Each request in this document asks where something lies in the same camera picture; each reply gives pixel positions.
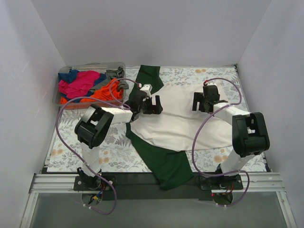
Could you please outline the white and green t-shirt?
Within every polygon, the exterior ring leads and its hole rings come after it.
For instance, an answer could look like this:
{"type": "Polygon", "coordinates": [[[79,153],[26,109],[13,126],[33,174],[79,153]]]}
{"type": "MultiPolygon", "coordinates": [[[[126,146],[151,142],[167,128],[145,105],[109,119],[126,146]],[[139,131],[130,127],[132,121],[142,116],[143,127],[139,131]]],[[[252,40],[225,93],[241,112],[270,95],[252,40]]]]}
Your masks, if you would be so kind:
{"type": "Polygon", "coordinates": [[[192,145],[196,150],[224,148],[232,145],[232,127],[212,117],[194,136],[208,117],[207,113],[192,111],[193,96],[203,85],[165,86],[159,76],[160,67],[141,65],[136,82],[152,85],[152,96],[159,95],[161,114],[141,114],[126,124],[126,137],[132,142],[148,169],[165,189],[171,189],[193,177],[186,155],[192,145]]]}

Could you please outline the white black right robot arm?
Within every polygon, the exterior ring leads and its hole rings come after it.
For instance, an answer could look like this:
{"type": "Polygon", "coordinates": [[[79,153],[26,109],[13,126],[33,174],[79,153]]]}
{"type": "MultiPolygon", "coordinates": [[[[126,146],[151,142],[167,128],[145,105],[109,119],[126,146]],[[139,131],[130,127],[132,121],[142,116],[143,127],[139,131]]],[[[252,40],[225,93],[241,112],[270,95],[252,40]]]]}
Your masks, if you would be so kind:
{"type": "Polygon", "coordinates": [[[214,173],[199,174],[195,182],[201,190],[222,190],[224,194],[243,189],[240,171],[270,147],[263,114],[242,111],[222,100],[217,85],[208,82],[204,83],[202,92],[194,93],[192,110],[209,114],[203,124],[217,117],[232,127],[232,151],[228,158],[214,173]]]}

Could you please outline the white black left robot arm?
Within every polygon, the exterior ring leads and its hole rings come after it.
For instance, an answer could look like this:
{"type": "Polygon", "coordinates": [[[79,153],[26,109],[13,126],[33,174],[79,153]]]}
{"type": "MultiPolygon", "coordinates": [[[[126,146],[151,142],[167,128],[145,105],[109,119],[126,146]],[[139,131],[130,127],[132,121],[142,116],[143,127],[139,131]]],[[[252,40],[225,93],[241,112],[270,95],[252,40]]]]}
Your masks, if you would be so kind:
{"type": "Polygon", "coordinates": [[[82,149],[83,165],[77,169],[81,182],[90,190],[100,187],[101,178],[97,175],[101,171],[99,163],[99,149],[113,124],[127,124],[136,121],[141,114],[161,114],[163,107],[159,95],[152,103],[151,94],[140,90],[135,97],[130,98],[124,108],[99,107],[91,105],[75,127],[75,134],[82,149]]]}

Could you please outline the grey t-shirt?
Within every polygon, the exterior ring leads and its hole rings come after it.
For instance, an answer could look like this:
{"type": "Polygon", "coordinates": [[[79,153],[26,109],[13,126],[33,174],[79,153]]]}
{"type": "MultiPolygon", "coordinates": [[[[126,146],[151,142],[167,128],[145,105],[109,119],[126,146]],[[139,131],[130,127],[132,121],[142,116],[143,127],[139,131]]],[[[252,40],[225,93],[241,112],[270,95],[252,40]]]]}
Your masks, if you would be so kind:
{"type": "MultiPolygon", "coordinates": [[[[112,79],[119,79],[124,78],[125,72],[122,67],[118,67],[117,70],[106,70],[106,72],[103,74],[100,74],[100,77],[94,81],[93,87],[89,89],[89,92],[94,93],[96,90],[101,89],[102,87],[108,85],[112,79]]],[[[129,89],[129,85],[125,80],[119,80],[118,82],[118,88],[119,90],[127,90],[129,89]]]]}

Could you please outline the orange t-shirt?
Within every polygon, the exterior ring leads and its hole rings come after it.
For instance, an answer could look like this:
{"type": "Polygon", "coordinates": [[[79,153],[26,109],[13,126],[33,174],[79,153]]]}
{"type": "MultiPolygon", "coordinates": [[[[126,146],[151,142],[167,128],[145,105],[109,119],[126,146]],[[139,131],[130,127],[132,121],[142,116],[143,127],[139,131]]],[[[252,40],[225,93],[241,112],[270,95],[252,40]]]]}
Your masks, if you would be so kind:
{"type": "Polygon", "coordinates": [[[76,87],[70,87],[68,83],[60,82],[59,91],[63,92],[61,93],[60,104],[66,104],[73,98],[76,98],[76,100],[72,101],[73,103],[95,102],[93,98],[103,101],[112,101],[114,98],[120,100],[123,98],[123,84],[115,78],[110,80],[108,83],[104,80],[96,86],[97,88],[92,88],[91,91],[86,85],[76,84],[76,87]]]}

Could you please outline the clear plastic bin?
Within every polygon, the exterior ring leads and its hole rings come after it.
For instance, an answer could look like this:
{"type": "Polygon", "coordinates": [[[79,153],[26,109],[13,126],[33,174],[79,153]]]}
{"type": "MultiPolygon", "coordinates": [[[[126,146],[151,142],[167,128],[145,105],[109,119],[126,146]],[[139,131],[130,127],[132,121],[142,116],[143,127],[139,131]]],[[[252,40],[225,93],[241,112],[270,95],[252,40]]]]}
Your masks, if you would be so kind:
{"type": "MultiPolygon", "coordinates": [[[[118,67],[122,67],[125,71],[125,64],[122,62],[111,62],[111,63],[101,63],[101,64],[86,64],[86,65],[78,65],[78,66],[66,66],[60,69],[57,77],[57,85],[55,87],[54,92],[54,103],[59,106],[63,106],[64,104],[60,104],[61,93],[59,91],[59,83],[66,82],[69,84],[70,87],[76,87],[78,85],[86,85],[88,89],[93,87],[94,81],[100,77],[101,73],[105,73],[106,70],[117,70],[118,67]]],[[[118,100],[114,98],[112,101],[106,101],[108,103],[119,105],[118,101],[123,101],[125,97],[125,90],[123,91],[123,98],[118,100]]],[[[73,103],[72,101],[76,100],[73,98],[72,100],[68,101],[66,104],[66,109],[84,109],[88,108],[91,104],[98,104],[99,106],[106,107],[107,104],[101,103],[98,101],[89,102],[89,103],[73,103]]]]}

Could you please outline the floral patterned table mat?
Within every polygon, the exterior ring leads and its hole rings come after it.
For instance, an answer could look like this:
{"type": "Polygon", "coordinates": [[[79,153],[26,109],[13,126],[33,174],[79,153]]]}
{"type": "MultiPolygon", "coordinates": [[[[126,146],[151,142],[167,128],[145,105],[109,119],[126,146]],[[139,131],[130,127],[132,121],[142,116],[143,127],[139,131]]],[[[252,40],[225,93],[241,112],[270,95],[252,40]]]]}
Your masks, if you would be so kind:
{"type": "MultiPolygon", "coordinates": [[[[232,103],[239,101],[237,89],[240,87],[238,73],[235,67],[219,68],[182,68],[161,67],[159,76],[165,86],[197,85],[204,79],[217,78],[228,100],[232,103]]],[[[78,154],[81,154],[81,145],[74,133],[74,128],[84,109],[64,110],[59,124],[58,136],[53,136],[49,149],[49,156],[45,166],[47,172],[76,172],[82,165],[79,158],[74,155],[67,146],[70,146],[78,154]]],[[[103,172],[150,172],[138,152],[132,146],[131,141],[125,136],[125,124],[115,124],[110,127],[109,132],[99,150],[99,163],[103,172]]],[[[218,164],[222,163],[231,152],[231,147],[217,148],[211,150],[195,151],[186,155],[189,161],[194,160],[198,169],[202,172],[214,172],[218,164]]]]}

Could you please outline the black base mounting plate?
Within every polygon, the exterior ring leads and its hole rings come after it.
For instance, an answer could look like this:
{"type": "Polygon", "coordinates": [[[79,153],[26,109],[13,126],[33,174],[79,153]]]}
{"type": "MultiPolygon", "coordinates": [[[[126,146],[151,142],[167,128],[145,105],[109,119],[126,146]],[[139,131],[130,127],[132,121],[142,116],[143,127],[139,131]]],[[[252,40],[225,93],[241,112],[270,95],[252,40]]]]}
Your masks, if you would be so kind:
{"type": "Polygon", "coordinates": [[[73,186],[74,191],[84,193],[83,199],[89,204],[114,200],[113,190],[119,200],[198,199],[231,204],[233,192],[242,189],[239,175],[204,178],[195,173],[182,184],[168,190],[161,186],[154,174],[148,172],[106,172],[101,180],[98,177],[87,177],[81,170],[77,171],[73,186]]]}

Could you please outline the aluminium frame rail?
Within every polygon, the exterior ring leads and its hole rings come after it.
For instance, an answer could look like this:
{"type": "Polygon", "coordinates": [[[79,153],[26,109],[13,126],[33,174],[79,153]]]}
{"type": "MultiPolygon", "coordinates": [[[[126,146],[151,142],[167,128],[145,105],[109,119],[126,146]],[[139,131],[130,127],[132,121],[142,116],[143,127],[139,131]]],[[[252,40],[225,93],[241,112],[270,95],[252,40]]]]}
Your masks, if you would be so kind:
{"type": "Polygon", "coordinates": [[[30,193],[67,193],[74,192],[76,174],[35,174],[30,193]]]}

